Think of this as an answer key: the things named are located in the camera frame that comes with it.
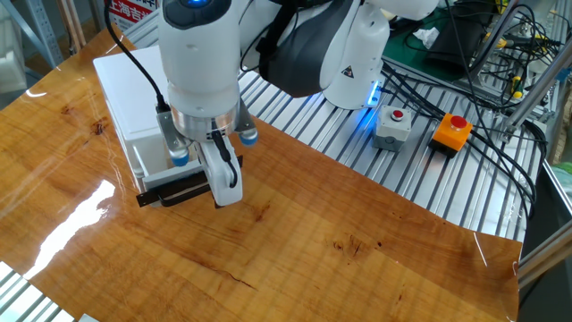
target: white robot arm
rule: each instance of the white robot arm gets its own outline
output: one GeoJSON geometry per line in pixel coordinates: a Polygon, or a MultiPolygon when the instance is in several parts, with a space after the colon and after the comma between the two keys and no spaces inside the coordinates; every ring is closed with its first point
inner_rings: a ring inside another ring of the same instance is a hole
{"type": "Polygon", "coordinates": [[[171,112],[159,122],[177,164],[192,142],[216,203],[242,198],[228,136],[257,132],[240,99],[242,65],[293,97],[322,91],[358,109],[380,80],[389,23],[380,9],[422,19],[438,0],[165,0],[159,47],[171,112]]]}

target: red button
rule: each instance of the red button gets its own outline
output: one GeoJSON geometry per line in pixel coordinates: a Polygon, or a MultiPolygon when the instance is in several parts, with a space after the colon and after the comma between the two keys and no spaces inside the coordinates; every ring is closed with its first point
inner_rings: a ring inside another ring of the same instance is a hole
{"type": "Polygon", "coordinates": [[[458,129],[465,129],[467,127],[467,120],[462,116],[453,116],[450,118],[450,124],[458,129]]]}

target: label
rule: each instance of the label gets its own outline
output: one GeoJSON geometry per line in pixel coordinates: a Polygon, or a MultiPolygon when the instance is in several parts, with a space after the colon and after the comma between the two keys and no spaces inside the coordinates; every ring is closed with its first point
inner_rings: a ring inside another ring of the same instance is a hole
{"type": "Polygon", "coordinates": [[[343,70],[341,73],[350,77],[350,78],[354,78],[354,71],[352,71],[351,66],[348,66],[348,68],[343,70]]]}
{"type": "Polygon", "coordinates": [[[102,0],[111,1],[109,15],[119,29],[125,31],[147,17],[159,6],[159,0],[102,0]]]}

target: warning label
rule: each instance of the warning label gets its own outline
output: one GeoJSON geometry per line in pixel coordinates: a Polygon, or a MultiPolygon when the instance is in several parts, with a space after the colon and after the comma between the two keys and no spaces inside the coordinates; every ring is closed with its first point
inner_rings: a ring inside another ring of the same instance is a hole
{"type": "Polygon", "coordinates": [[[348,68],[346,68],[345,70],[341,71],[342,74],[350,77],[350,78],[354,78],[354,71],[351,70],[351,66],[348,66],[348,68]]]}

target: wood grain surface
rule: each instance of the wood grain surface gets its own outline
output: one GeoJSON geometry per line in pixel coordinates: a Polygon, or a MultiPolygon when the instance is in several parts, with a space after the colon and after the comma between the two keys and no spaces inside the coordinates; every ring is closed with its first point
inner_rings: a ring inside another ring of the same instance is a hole
{"type": "Polygon", "coordinates": [[[139,208],[92,64],[117,52],[104,31],[0,113],[0,260],[75,318],[517,319],[520,243],[450,224],[262,122],[254,148],[233,138],[242,202],[139,208]]]}

